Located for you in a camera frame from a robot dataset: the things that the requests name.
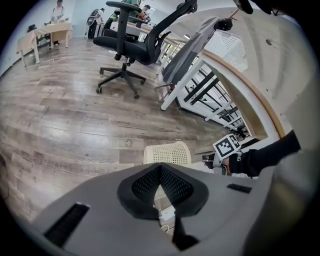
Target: table leg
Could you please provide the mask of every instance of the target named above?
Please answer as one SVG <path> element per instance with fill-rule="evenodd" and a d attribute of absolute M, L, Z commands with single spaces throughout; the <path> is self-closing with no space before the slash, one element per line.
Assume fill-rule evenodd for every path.
<path fill-rule="evenodd" d="M 101 25 L 99 25 L 99 28 L 98 28 L 98 34 L 96 34 L 96 36 L 97 36 L 97 37 L 99 37 L 100 28 L 101 28 Z"/>
<path fill-rule="evenodd" d="M 35 63 L 39 64 L 40 63 L 40 58 L 39 58 L 37 40 L 34 40 L 33 49 L 34 49 Z"/>
<path fill-rule="evenodd" d="M 138 41 L 143 42 L 143 38 L 144 38 L 144 33 L 140 33 Z"/>
<path fill-rule="evenodd" d="M 174 90 L 165 98 L 163 104 L 161 105 L 162 110 L 166 110 L 171 102 L 178 96 L 179 92 L 185 87 L 185 85 L 194 77 L 194 75 L 198 72 L 198 70 L 204 65 L 204 61 L 202 59 L 198 59 L 193 66 L 188 70 L 188 72 L 184 75 L 184 77 L 178 82 L 178 84 L 174 87 Z"/>
<path fill-rule="evenodd" d="M 65 33 L 65 48 L 69 47 L 69 31 Z"/>
<path fill-rule="evenodd" d="M 22 59 L 23 65 L 26 67 L 27 65 L 26 65 L 26 61 L 25 61 L 24 52 L 21 50 L 20 54 L 21 54 L 21 59 Z"/>
<path fill-rule="evenodd" d="M 228 122 L 227 124 L 225 124 L 225 125 L 223 126 L 223 128 L 225 128 L 225 127 L 230 128 L 229 125 L 231 125 L 232 123 L 240 120 L 241 118 L 242 118 L 242 116 L 239 116 L 239 117 L 237 117 L 236 119 L 233 119 L 231 122 Z"/>
<path fill-rule="evenodd" d="M 165 66 L 165 63 L 167 62 L 168 58 L 172 55 L 175 48 L 176 48 L 176 45 L 172 45 L 172 47 L 169 50 L 169 53 L 166 55 L 165 59 L 162 61 L 161 66 L 158 68 L 158 70 L 156 72 L 157 75 L 159 75 L 161 73 L 163 67 Z"/>
<path fill-rule="evenodd" d="M 52 38 L 52 33 L 50 33 L 50 48 L 53 49 L 54 48 L 54 41 Z"/>
<path fill-rule="evenodd" d="M 218 108 L 215 112 L 213 112 L 213 113 L 211 113 L 210 115 L 208 115 L 208 116 L 204 119 L 204 121 L 208 121 L 208 120 L 210 120 L 211 118 L 215 117 L 215 116 L 218 115 L 221 111 L 223 111 L 223 110 L 225 110 L 227 107 L 229 107 L 232 103 L 233 103 L 233 101 L 230 100 L 230 101 L 227 103 L 227 105 Z"/>

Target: chair base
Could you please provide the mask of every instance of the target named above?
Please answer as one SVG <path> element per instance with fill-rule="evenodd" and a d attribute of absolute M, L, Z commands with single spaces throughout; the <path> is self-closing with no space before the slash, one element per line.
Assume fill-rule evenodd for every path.
<path fill-rule="evenodd" d="M 103 81 L 101 81 L 100 83 L 98 83 L 98 87 L 96 88 L 96 93 L 97 94 L 101 94 L 102 93 L 102 88 L 101 86 L 104 85 L 105 83 L 116 79 L 116 78 L 124 78 L 124 80 L 126 81 L 126 83 L 128 84 L 128 86 L 130 87 L 130 89 L 133 91 L 134 93 L 134 98 L 138 99 L 139 95 L 138 92 L 136 90 L 136 87 L 134 86 L 134 83 L 132 82 L 131 78 L 138 78 L 140 79 L 140 84 L 143 85 L 146 82 L 146 78 L 144 78 L 143 76 L 140 76 L 138 74 L 135 74 L 131 71 L 127 70 L 127 65 L 126 63 L 122 64 L 122 68 L 121 69 L 117 69 L 117 68 L 109 68 L 109 67 L 101 67 L 100 68 L 100 74 L 103 74 L 104 71 L 109 71 L 109 72 L 114 72 L 114 74 L 108 76 L 106 79 L 104 79 Z"/>

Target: gray jacket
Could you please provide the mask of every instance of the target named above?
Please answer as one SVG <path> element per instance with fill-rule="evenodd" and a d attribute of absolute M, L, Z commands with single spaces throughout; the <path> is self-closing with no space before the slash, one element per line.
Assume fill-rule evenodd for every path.
<path fill-rule="evenodd" d="M 188 72 L 195 57 L 208 42 L 211 33 L 214 31 L 214 25 L 219 20 L 220 18 L 218 17 L 211 17 L 201 24 L 197 32 L 163 70 L 164 82 L 176 85 L 182 79 Z"/>

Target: chair backrest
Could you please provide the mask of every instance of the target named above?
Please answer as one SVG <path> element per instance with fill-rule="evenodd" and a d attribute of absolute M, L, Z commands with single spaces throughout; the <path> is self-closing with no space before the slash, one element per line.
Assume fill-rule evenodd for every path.
<path fill-rule="evenodd" d="M 184 3 L 178 5 L 177 9 L 171 13 L 168 17 L 162 20 L 156 25 L 148 35 L 147 38 L 147 51 L 151 60 L 158 58 L 160 54 L 161 44 L 165 37 L 169 34 L 166 33 L 159 38 L 161 32 L 168 28 L 173 22 L 175 22 L 180 16 L 188 13 L 194 13 L 197 10 L 197 0 L 185 0 Z"/>

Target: cable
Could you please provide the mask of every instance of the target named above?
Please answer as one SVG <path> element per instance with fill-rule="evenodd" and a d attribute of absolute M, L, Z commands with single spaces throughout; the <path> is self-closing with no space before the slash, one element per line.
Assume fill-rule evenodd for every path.
<path fill-rule="evenodd" d="M 83 52 L 83 51 L 89 50 L 89 49 L 91 49 L 91 48 L 93 48 L 93 47 L 96 47 L 96 46 L 94 45 L 94 46 L 91 46 L 91 47 L 86 48 L 86 49 L 83 49 L 83 50 L 77 50 L 77 51 L 75 51 L 75 52 L 73 52 L 73 53 L 70 53 L 67 57 L 64 57 L 64 58 L 62 58 L 62 59 L 58 59 L 58 60 L 56 60 L 56 61 L 55 61 L 54 58 L 52 58 L 52 59 L 43 60 L 43 61 L 41 61 L 41 63 L 43 63 L 43 62 L 50 62 L 50 61 L 53 61 L 53 63 L 56 63 L 56 62 L 59 62 L 59 61 L 63 61 L 63 60 L 65 60 L 65 59 L 69 58 L 69 57 L 70 57 L 71 55 L 73 55 L 73 54 L 76 54 L 76 53 L 79 53 L 79 52 Z"/>
<path fill-rule="evenodd" d="M 160 229 L 161 229 L 162 231 L 168 233 L 169 230 L 170 230 L 170 226 L 169 226 L 168 224 L 164 224 Z"/>

